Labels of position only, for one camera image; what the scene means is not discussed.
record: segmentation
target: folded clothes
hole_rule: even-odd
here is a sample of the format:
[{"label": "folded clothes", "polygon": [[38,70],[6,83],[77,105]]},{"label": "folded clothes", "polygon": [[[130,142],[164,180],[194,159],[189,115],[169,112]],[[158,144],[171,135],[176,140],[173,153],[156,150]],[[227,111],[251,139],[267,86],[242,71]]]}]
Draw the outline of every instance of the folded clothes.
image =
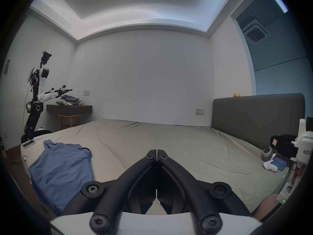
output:
[{"label": "folded clothes", "polygon": [[67,102],[64,99],[59,99],[56,101],[56,103],[65,106],[84,105],[83,101],[81,101],[80,99],[77,102]]},{"label": "folded clothes", "polygon": [[68,96],[68,95],[62,95],[61,99],[67,101],[67,102],[77,102],[79,98],[73,97],[73,96]]},{"label": "folded clothes", "polygon": [[67,101],[65,101],[65,100],[63,100],[63,99],[57,100],[56,103],[57,103],[57,104],[60,104],[60,105],[65,105],[65,106],[72,106],[72,103],[69,103],[69,102],[67,102]]}]

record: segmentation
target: bed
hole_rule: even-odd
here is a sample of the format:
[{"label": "bed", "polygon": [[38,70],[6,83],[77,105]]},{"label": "bed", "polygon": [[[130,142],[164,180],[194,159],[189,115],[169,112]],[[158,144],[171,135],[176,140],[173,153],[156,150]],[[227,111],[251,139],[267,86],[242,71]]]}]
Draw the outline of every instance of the bed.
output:
[{"label": "bed", "polygon": [[265,170],[262,149],[272,135],[297,135],[304,118],[302,94],[215,99],[212,127],[188,127],[102,119],[38,137],[21,155],[25,170],[43,152],[43,142],[78,143],[92,151],[94,179],[118,178],[151,149],[163,149],[197,180],[228,183],[250,212],[287,178]]}]

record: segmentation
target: wall socket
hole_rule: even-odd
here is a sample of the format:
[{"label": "wall socket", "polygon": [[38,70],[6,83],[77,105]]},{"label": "wall socket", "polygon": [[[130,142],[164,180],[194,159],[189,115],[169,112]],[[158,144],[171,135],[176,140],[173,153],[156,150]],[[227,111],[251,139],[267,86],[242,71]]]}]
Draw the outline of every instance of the wall socket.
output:
[{"label": "wall socket", "polygon": [[196,115],[204,115],[204,109],[196,109]]}]

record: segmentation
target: recessed ceiling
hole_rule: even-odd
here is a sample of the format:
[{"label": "recessed ceiling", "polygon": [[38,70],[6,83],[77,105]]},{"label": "recessed ceiling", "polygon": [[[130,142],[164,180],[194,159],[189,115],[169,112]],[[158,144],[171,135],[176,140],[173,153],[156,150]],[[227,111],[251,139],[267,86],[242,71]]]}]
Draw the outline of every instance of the recessed ceiling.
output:
[{"label": "recessed ceiling", "polygon": [[30,9],[76,40],[130,25],[207,32],[227,0],[34,0]]}]

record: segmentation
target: bed frame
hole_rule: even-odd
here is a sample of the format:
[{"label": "bed frame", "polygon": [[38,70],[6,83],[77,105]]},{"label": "bed frame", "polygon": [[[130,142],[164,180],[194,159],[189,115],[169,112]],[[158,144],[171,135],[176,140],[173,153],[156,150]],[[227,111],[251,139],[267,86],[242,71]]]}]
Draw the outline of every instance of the bed frame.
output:
[{"label": "bed frame", "polygon": [[213,101],[211,127],[264,149],[273,135],[298,135],[304,115],[303,94],[219,98]]}]

